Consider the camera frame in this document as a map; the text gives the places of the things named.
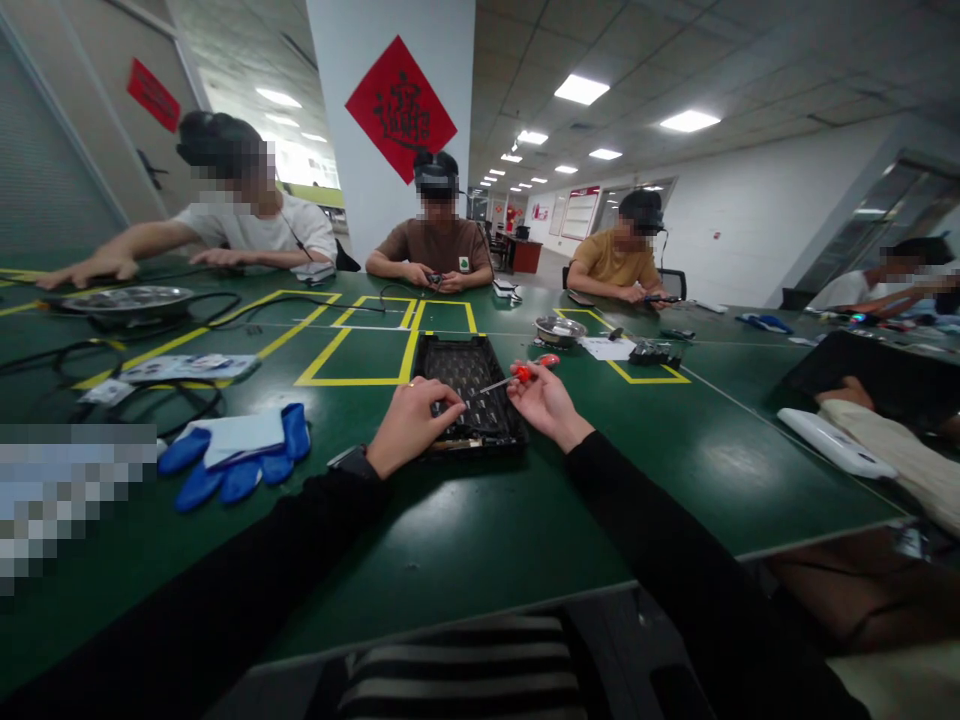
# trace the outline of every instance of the watch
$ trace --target watch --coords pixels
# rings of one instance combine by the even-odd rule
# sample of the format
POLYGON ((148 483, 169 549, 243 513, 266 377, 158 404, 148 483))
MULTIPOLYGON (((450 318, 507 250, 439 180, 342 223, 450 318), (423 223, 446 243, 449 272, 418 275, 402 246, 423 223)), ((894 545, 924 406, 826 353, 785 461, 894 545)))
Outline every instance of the watch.
POLYGON ((344 450, 335 458, 327 463, 331 470, 341 470, 350 473, 361 480, 370 482, 380 482, 380 476, 373 469, 373 465, 367 460, 367 446, 354 445, 352 448, 344 450))

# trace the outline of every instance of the white tool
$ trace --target white tool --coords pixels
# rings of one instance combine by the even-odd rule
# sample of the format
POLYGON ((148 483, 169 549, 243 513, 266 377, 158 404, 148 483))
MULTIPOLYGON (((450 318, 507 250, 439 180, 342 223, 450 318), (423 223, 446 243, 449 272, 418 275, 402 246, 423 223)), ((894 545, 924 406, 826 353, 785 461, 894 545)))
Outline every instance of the white tool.
POLYGON ((723 315, 727 311, 726 305, 718 305, 716 303, 708 303, 706 300, 694 300, 694 305, 704 308, 705 310, 712 310, 715 313, 723 315))
POLYGON ((783 408, 777 417, 841 470, 871 479, 897 477, 896 468, 818 415, 783 408))

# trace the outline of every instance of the hand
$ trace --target hand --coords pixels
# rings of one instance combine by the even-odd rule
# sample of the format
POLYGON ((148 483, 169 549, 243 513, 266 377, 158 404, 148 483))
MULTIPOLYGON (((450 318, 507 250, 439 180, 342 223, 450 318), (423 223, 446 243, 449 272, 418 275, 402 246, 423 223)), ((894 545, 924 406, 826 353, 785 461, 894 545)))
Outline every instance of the hand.
POLYGON ((386 480, 430 447, 466 407, 452 388, 439 380, 426 380, 418 375, 394 391, 377 436, 367 448, 367 462, 381 480, 386 480), (449 406, 436 418, 430 412, 435 402, 449 406))
POLYGON ((239 267, 254 265, 253 254, 243 250, 212 248, 190 258, 191 265, 209 265, 210 267, 239 267))
POLYGON ((830 390, 817 395, 818 403, 822 405, 824 400, 846 400, 867 410, 873 410, 873 398, 864 389, 863 384, 852 375, 843 379, 843 387, 839 390, 830 390))
MULTIPOLYGON (((513 373, 520 365, 510 366, 513 373)), ((593 426, 577 414, 573 401, 556 375, 545 367, 526 363, 529 382, 517 379, 507 384, 507 397, 527 422, 553 440, 564 454, 573 450, 593 432, 593 426)))
POLYGON ((639 285, 631 285, 630 287, 619 288, 617 290, 617 299, 628 303, 636 304, 643 302, 643 298, 646 296, 647 291, 639 285))
POLYGON ((82 263, 42 275, 37 280, 37 287, 44 290, 53 290, 53 288, 65 282, 72 282, 76 287, 83 290, 87 287, 91 278, 112 276, 117 280, 130 280, 137 274, 138 269, 136 261, 131 257, 94 255, 82 263))
POLYGON ((416 287, 430 287, 430 281, 427 280, 427 275, 431 275, 432 273, 433 270, 423 263, 407 263, 403 269, 403 276, 411 285, 415 285, 416 287))
POLYGON ((465 279, 465 276, 457 272, 444 273, 443 282, 440 283, 440 292, 447 294, 463 292, 466 289, 466 286, 464 285, 465 279))

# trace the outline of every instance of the bulletin board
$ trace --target bulletin board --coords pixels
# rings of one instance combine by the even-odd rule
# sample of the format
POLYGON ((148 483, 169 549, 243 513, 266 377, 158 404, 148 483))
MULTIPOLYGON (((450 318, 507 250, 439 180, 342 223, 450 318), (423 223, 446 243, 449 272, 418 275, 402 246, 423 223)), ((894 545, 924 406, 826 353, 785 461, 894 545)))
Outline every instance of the bulletin board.
POLYGON ((550 218, 550 234, 559 235, 560 226, 563 224, 563 211, 567 206, 567 196, 557 195, 553 201, 553 217, 550 218))
POLYGON ((571 190, 560 234, 573 240, 583 240, 590 232, 590 220, 599 198, 599 185, 571 190))

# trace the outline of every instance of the desk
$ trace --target desk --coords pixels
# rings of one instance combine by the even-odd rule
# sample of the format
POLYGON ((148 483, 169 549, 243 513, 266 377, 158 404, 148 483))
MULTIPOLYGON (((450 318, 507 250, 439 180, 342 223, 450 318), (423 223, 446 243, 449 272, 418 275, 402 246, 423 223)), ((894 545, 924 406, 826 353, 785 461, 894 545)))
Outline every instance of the desk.
MULTIPOLYGON (((197 292, 230 290, 248 302, 312 292, 346 305, 375 303, 384 285, 343 273, 306 291, 280 271, 167 282, 197 292)), ((0 362, 91 335, 82 319, 30 309, 36 296, 30 287, 10 286, 2 295, 0 323, 5 337, 17 342, 0 346, 0 362)), ((741 558, 904 516, 771 422, 778 403, 801 406, 801 399, 775 391, 775 383, 808 349, 735 322, 733 308, 725 316, 678 308, 658 318, 603 299, 585 310, 565 293, 538 288, 526 288, 523 303, 514 307, 489 288, 425 302, 397 289, 388 297, 396 299, 388 301, 386 315, 281 304, 255 317, 260 334, 249 334, 243 323, 222 332, 181 328, 130 346, 129 354, 141 357, 259 352, 263 365, 224 389, 228 412, 303 402, 313 449, 287 483, 261 486, 231 508, 215 499, 179 515, 173 501, 181 481, 148 480, 108 508, 86 539, 61 543, 58 559, 44 566, 42 577, 21 581, 9 611, 0 615, 0 696, 263 517, 278 497, 322 472, 330 457, 369 441, 393 386, 408 379, 412 340, 424 332, 464 339, 486 333, 506 368, 513 358, 543 352, 531 344, 532 323, 555 309, 582 321, 591 334, 608 326, 644 336, 655 336, 661 324, 693 329, 702 342, 687 352, 679 373, 614 367, 580 348, 562 353, 557 372, 577 408, 741 558)), ((198 312, 212 312, 220 300, 209 302, 213 307, 198 312)), ((798 329, 806 323, 779 314, 798 329)), ((107 363, 90 357, 77 367, 93 375, 107 363)), ((44 398, 53 383, 46 369, 0 377, 0 420, 63 422, 72 398, 44 398)), ((163 412, 158 420, 170 422, 163 412)), ((534 435, 520 458, 415 463, 398 472, 383 521, 291 619, 264 660, 336 654, 468 618, 630 587, 627 569, 564 479, 560 453, 534 435)))
POLYGON ((504 272, 511 275, 515 272, 536 274, 537 268, 540 267, 540 250, 543 248, 543 243, 521 240, 516 235, 500 230, 497 231, 497 239, 507 244, 504 272))

